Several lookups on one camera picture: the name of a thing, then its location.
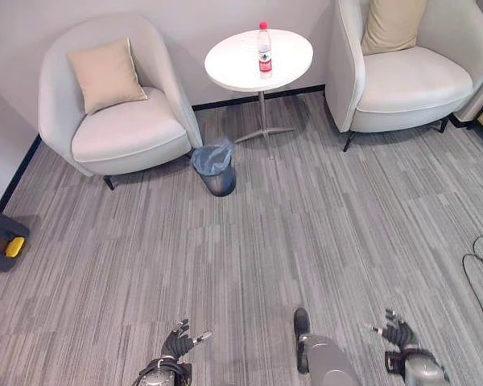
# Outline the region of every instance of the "throw pillow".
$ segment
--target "throw pillow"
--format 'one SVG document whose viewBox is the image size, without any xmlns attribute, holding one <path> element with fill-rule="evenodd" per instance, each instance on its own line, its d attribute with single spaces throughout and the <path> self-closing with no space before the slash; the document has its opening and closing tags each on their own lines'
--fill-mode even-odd
<svg viewBox="0 0 483 386">
<path fill-rule="evenodd" d="M 128 38 L 69 52 L 68 59 L 82 90 L 87 114 L 118 103 L 147 99 L 138 82 Z"/>
<path fill-rule="evenodd" d="M 426 5 L 427 0 L 372 0 L 361 42 L 363 55 L 414 47 Z"/>
</svg>

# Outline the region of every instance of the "armchair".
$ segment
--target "armchair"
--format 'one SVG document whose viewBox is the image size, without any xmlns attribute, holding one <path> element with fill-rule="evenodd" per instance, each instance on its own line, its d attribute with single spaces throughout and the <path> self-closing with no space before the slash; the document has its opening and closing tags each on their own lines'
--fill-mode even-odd
<svg viewBox="0 0 483 386">
<path fill-rule="evenodd" d="M 417 47 L 363 56 L 369 0 L 335 0 L 326 101 L 341 133 L 407 129 L 465 109 L 483 85 L 483 14 L 472 0 L 428 0 Z"/>
<path fill-rule="evenodd" d="M 66 54 L 128 37 L 139 83 L 149 96 L 86 116 Z M 199 127 L 163 38 L 145 18 L 116 14 L 79 24 L 44 56 L 39 134 L 82 174 L 119 175 L 168 162 L 202 146 Z"/>
</svg>

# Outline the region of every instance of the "round side table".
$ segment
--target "round side table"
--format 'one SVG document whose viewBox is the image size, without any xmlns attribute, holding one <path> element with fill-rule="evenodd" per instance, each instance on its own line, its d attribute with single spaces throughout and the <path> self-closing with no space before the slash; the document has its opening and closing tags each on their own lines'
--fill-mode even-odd
<svg viewBox="0 0 483 386">
<path fill-rule="evenodd" d="M 265 91 L 282 87 L 302 76 L 311 66 L 312 45 L 301 35 L 282 30 L 268 30 L 272 41 L 272 71 L 261 73 L 258 62 L 258 32 L 248 31 L 219 42 L 209 51 L 204 65 L 209 77 L 223 88 L 233 91 L 257 92 L 261 109 L 261 129 L 239 138 L 264 137 L 270 158 L 269 134 L 294 130 L 267 127 Z"/>
</svg>

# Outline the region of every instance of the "striped carpet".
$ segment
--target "striped carpet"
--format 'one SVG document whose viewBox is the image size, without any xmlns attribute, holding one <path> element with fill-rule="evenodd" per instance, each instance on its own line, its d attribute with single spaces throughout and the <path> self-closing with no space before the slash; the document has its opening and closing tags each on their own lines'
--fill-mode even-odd
<svg viewBox="0 0 483 386">
<path fill-rule="evenodd" d="M 174 323 L 214 338 L 195 385 L 309 384 L 291 318 L 305 306 L 363 385 L 388 376 L 362 328 L 394 307 L 454 385 L 483 386 L 483 322 L 460 259 L 483 233 L 483 136 L 432 127 L 355 138 L 322 94 L 269 100 L 294 133 L 236 147 L 236 191 L 214 198 L 186 158 L 118 176 L 114 192 L 41 145 L 5 213 L 31 229 L 0 273 L 0 385 L 128 385 Z M 256 103 L 197 113 L 204 139 L 258 127 Z M 477 246 L 483 254 L 482 244 Z M 483 297 L 483 267 L 469 262 Z"/>
</svg>

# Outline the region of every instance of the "white table top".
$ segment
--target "white table top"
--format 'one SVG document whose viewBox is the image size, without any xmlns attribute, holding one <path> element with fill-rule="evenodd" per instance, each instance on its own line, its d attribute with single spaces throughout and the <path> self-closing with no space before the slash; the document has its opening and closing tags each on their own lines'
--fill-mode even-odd
<svg viewBox="0 0 483 386">
<path fill-rule="evenodd" d="M 259 92 L 284 86 L 302 76 L 312 64 L 313 47 L 301 35 L 268 30 L 272 42 L 272 71 L 262 74 L 258 62 L 258 30 L 219 42 L 204 62 L 209 77 L 223 88 Z"/>
</svg>

